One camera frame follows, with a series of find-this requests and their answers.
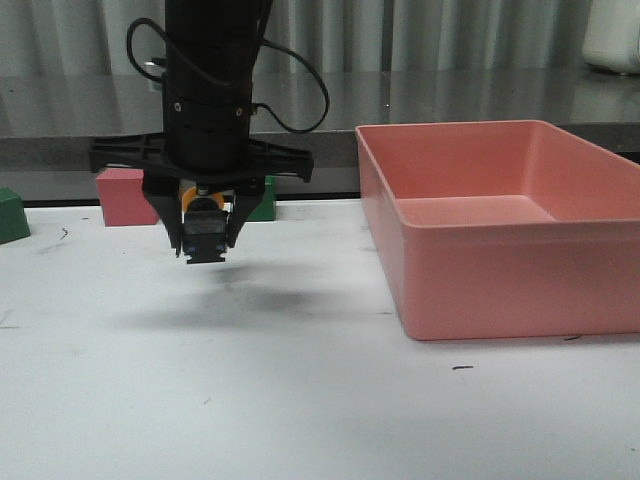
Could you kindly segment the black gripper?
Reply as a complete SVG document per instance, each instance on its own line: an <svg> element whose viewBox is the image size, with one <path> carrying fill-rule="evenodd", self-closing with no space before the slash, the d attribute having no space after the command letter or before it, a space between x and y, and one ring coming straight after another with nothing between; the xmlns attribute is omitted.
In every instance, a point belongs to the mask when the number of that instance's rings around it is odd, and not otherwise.
<svg viewBox="0 0 640 480"><path fill-rule="evenodd" d="M306 150L245 139L237 151L218 141L177 147L163 133L101 137L91 142L93 172L103 168L139 169L141 190L158 214L177 257L182 248L180 182L191 181L211 192L234 192L226 243L234 248L244 224L260 205L268 176L293 177L308 183L314 161Z"/></svg>

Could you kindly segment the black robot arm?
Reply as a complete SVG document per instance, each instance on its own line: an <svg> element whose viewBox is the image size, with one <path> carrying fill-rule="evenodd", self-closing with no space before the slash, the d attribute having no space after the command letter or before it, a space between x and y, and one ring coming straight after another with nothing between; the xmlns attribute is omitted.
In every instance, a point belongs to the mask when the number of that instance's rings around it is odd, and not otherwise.
<svg viewBox="0 0 640 480"><path fill-rule="evenodd" d="M310 152L250 138L253 68L269 1L168 1L165 21L134 20L130 64L162 87L160 133L97 138L92 172L140 169L142 192L188 263L215 263L235 246L269 176L309 182Z"/></svg>

